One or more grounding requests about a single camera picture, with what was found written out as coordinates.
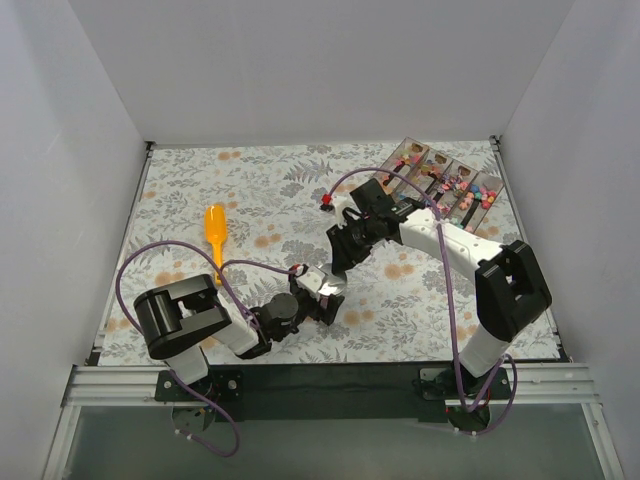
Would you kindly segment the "yellow plastic scoop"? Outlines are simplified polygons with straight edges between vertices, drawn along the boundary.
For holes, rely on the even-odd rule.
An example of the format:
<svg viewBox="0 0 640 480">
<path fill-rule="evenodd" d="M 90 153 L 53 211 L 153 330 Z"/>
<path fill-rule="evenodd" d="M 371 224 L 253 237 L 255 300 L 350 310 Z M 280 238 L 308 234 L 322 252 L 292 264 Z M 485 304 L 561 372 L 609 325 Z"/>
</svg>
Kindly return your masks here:
<svg viewBox="0 0 640 480">
<path fill-rule="evenodd" d="M 220 204 L 210 205 L 204 213 L 204 232 L 211 245 L 212 259 L 219 268 L 223 264 L 223 246 L 227 240 L 227 222 L 224 207 Z"/>
</svg>

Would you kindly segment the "clear compartment candy box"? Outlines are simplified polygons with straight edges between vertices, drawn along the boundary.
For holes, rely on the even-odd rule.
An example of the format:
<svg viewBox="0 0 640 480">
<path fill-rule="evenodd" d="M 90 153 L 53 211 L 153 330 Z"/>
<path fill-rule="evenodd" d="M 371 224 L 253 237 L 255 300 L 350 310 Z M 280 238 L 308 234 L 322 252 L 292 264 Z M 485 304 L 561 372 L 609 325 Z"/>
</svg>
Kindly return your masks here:
<svg viewBox="0 0 640 480">
<path fill-rule="evenodd" d="M 476 231 L 495 205 L 503 180 L 428 144 L 405 138 L 372 177 L 394 200 L 422 199 L 406 177 L 437 204 L 441 216 L 468 232 Z"/>
</svg>

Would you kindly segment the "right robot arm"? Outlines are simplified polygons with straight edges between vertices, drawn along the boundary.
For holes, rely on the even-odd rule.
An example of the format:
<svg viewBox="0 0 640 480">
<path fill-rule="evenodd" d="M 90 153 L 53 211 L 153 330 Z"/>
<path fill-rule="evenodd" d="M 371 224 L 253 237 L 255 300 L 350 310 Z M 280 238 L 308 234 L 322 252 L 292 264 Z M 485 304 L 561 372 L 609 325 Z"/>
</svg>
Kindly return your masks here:
<svg viewBox="0 0 640 480">
<path fill-rule="evenodd" d="M 534 251 L 521 240 L 505 245 L 483 239 L 437 218 L 437 209 L 424 201 L 394 199 L 376 179 L 353 190 L 350 199 L 325 195 L 321 208 L 336 217 L 327 232 L 334 274 L 364 262 L 379 242 L 393 241 L 473 283 L 479 325 L 464 347 L 452 347 L 449 371 L 432 380 L 439 394 L 483 394 L 513 341 L 551 306 Z"/>
</svg>

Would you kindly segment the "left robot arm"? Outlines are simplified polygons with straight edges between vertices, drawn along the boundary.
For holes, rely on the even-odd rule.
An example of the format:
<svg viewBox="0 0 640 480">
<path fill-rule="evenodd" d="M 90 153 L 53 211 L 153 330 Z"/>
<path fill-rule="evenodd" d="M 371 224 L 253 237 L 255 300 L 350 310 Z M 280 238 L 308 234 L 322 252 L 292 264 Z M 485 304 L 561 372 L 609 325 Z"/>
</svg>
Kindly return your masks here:
<svg viewBox="0 0 640 480">
<path fill-rule="evenodd" d="M 178 376 L 178 387 L 193 400 L 206 396 L 234 399 L 228 377 L 213 374 L 200 343 L 213 338 L 242 360 L 271 351 L 272 344 L 299 332 L 308 318 L 333 324 L 344 302 L 347 276 L 329 265 L 306 267 L 288 276 L 289 290 L 250 312 L 251 327 L 239 311 L 218 294 L 213 278 L 202 274 L 139 295 L 134 309 L 149 356 L 165 362 Z"/>
</svg>

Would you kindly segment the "silver round jar lid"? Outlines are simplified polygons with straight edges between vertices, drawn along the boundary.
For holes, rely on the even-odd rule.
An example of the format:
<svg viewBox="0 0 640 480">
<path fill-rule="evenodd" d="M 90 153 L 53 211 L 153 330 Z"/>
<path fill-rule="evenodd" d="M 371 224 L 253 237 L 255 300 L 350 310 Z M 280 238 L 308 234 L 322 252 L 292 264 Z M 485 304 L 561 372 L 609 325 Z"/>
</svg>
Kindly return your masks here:
<svg viewBox="0 0 640 480">
<path fill-rule="evenodd" d="M 347 276 L 345 273 L 334 274 L 330 263 L 319 267 L 324 277 L 318 293 L 323 297 L 330 295 L 343 296 L 347 289 Z"/>
</svg>

